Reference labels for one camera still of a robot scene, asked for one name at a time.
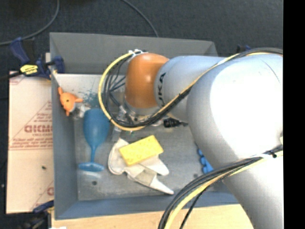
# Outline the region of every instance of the wire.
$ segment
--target wire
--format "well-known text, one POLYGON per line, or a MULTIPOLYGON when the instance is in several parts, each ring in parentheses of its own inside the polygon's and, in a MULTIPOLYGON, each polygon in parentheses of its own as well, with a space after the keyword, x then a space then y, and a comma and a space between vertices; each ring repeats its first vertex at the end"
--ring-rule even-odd
POLYGON ((99 101, 100 101, 100 105, 102 110, 104 111, 105 115, 109 118, 109 120, 118 128, 122 129, 122 130, 127 130, 127 131, 137 131, 140 130, 148 125, 151 125, 157 121, 159 121, 160 119, 162 119, 166 114, 168 114, 172 108, 174 108, 183 98, 185 98, 189 92, 191 91, 192 87, 196 84, 196 82, 206 73, 208 73, 209 71, 211 71, 212 69, 214 69, 215 67, 231 61, 233 59, 238 59, 241 57, 245 57, 245 56, 249 56, 249 55, 255 55, 255 54, 266 54, 266 53, 275 53, 275 54, 280 54, 283 55, 283 51, 280 49, 275 49, 275 48, 258 48, 258 49, 252 49, 252 50, 248 50, 245 52, 241 52, 241 53, 237 53, 234 54, 230 57, 227 57, 221 61, 219 61, 218 63, 214 64, 212 67, 208 68, 207 70, 205 70, 203 73, 201 73, 192 83, 190 83, 186 88, 184 88, 178 95, 176 95, 170 102, 168 102, 164 107, 162 107, 159 111, 157 111, 156 113, 152 114, 149 118, 145 119, 144 121, 141 121, 139 123, 136 124, 125 124, 123 123, 121 120, 116 119, 111 111, 109 110, 108 106, 107 106, 107 94, 105 94, 108 89, 107 89, 107 82, 108 82, 108 73, 110 72, 110 70, 115 70, 116 69, 116 64, 119 63, 121 60, 126 60, 126 58, 132 56, 134 53, 139 53, 142 51, 139 50, 135 50, 131 53, 127 53, 123 56, 121 56, 120 58, 116 59, 113 63, 111 63, 108 68, 104 71, 101 80, 100 80, 100 84, 99 84, 99 89, 98 89, 98 95, 99 95, 99 101))
MULTIPOLYGON (((52 23, 54 22, 54 20, 56 19, 57 15, 58 15, 58 12, 59 12, 59 9, 60 9, 60 0, 57 0, 57 3, 56 3, 56 11, 52 17, 52 19, 50 20, 49 23, 47 23, 44 27, 42 27, 40 30, 32 33, 32 34, 29 34, 29 35, 26 35, 24 37, 22 37, 21 39, 22 40, 26 40, 26 39, 29 39, 29 38, 32 38, 34 36, 37 36, 39 35, 40 33, 44 32, 47 28, 49 28, 52 23)), ((5 46, 5 45, 9 45, 11 44, 12 41, 6 41, 6 42, 0 42, 0 46, 5 46)))
POLYGON ((121 0, 124 3, 126 3, 128 6, 130 6, 132 9, 134 9, 138 14, 140 14, 142 16, 142 18, 144 18, 146 20, 146 22, 149 24, 149 26, 152 28, 154 34, 156 37, 159 37, 159 34, 157 32, 157 30, 155 29, 154 25, 150 22, 150 20, 137 8, 135 7, 133 4, 131 4, 130 2, 128 2, 127 0, 121 0))
POLYGON ((189 218, 189 216, 190 216, 192 210, 195 208, 195 205, 196 205, 198 199, 201 197, 201 195, 204 193, 204 191, 202 191, 201 193, 199 193, 199 194, 197 195, 197 197, 195 198, 195 200, 193 201, 193 203, 192 203, 192 205, 190 206, 189 210, 187 211, 187 213, 186 213, 186 215, 185 215, 185 217, 184 217, 184 219, 183 219, 183 221, 182 221, 181 226, 180 226, 179 229, 183 229, 183 227, 184 227, 184 225, 186 224, 186 221, 187 221, 187 219, 189 218))
POLYGON ((198 177, 194 181, 186 185, 174 198, 174 200, 169 204, 168 208, 165 210, 158 229, 168 229, 172 224, 175 216, 178 212, 195 196, 200 196, 206 189, 213 183, 220 181, 228 176, 235 175, 241 171, 249 169, 254 165, 258 165, 261 162, 269 160, 269 158, 277 158, 283 156, 283 145, 280 145, 272 150, 266 151, 262 155, 253 156, 247 159, 242 159, 231 164, 228 167, 220 168, 210 172, 209 174, 198 177))

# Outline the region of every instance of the blue clamp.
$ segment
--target blue clamp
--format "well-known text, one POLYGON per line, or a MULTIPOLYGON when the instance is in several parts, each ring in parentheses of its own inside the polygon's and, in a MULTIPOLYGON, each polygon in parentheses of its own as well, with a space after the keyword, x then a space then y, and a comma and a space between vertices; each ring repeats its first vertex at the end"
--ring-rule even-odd
POLYGON ((25 52, 22 45, 22 38, 18 37, 10 44, 10 50, 15 57, 20 60, 20 72, 25 76, 37 76, 46 79, 51 78, 51 71, 49 66, 54 65, 58 73, 65 72, 65 66, 62 57, 55 56, 51 62, 44 62, 39 57, 35 63, 31 62, 29 56, 25 52))

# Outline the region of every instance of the dark floor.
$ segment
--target dark floor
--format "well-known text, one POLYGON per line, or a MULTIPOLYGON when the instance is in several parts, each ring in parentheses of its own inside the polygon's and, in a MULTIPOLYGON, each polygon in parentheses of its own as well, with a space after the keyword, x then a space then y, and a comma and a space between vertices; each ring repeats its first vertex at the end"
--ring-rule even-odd
MULTIPOLYGON (((283 0, 59 0, 53 24, 35 37, 35 53, 49 51, 49 32, 87 32, 213 41, 221 56, 237 45, 283 48, 283 0), (141 16, 144 14, 151 25, 141 16)), ((0 44, 43 28, 57 0, 0 0, 0 44)), ((0 76, 19 60, 0 46, 0 76)), ((14 229, 31 214, 5 214, 8 86, 0 83, 0 229, 14 229)))

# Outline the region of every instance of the blue object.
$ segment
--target blue object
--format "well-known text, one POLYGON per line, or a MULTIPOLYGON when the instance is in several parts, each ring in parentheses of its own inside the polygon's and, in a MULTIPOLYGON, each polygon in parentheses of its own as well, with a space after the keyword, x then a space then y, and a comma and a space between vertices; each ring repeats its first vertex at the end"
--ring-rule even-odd
POLYGON ((18 37, 11 42, 10 50, 13 53, 13 55, 20 60, 21 65, 25 65, 28 62, 30 62, 30 58, 28 57, 22 46, 21 37, 18 37))
POLYGON ((34 64, 37 66, 37 70, 32 73, 24 73, 25 76, 38 76, 46 79, 50 79, 50 69, 49 65, 55 65, 58 73, 65 72, 65 66, 63 63, 63 59, 60 56, 55 56, 51 62, 44 62, 42 58, 38 58, 35 62, 31 62, 29 56, 24 50, 22 45, 22 38, 18 37, 13 40, 10 44, 10 50, 15 57, 20 60, 21 67, 26 64, 34 64))
POLYGON ((98 172, 104 170, 104 166, 94 162, 96 149, 105 142, 110 128, 110 122, 104 112, 99 108, 87 110, 84 114, 84 136, 91 148, 90 162, 80 163, 79 169, 98 172))
POLYGON ((198 151, 198 155, 200 156, 200 163, 203 165, 202 172, 206 174, 206 173, 214 170, 213 167, 211 166, 211 164, 204 157, 201 149, 198 148, 197 151, 198 151))

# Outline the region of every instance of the blue wine glass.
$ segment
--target blue wine glass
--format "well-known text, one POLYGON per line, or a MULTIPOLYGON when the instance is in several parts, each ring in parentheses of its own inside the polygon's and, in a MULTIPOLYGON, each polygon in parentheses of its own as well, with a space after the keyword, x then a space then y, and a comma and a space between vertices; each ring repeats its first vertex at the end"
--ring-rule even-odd
POLYGON ((90 162, 80 163, 79 169, 99 172, 104 166, 94 162, 96 149, 105 142, 110 128, 110 122, 101 109, 93 108, 84 114, 83 132, 87 143, 91 148, 90 162))

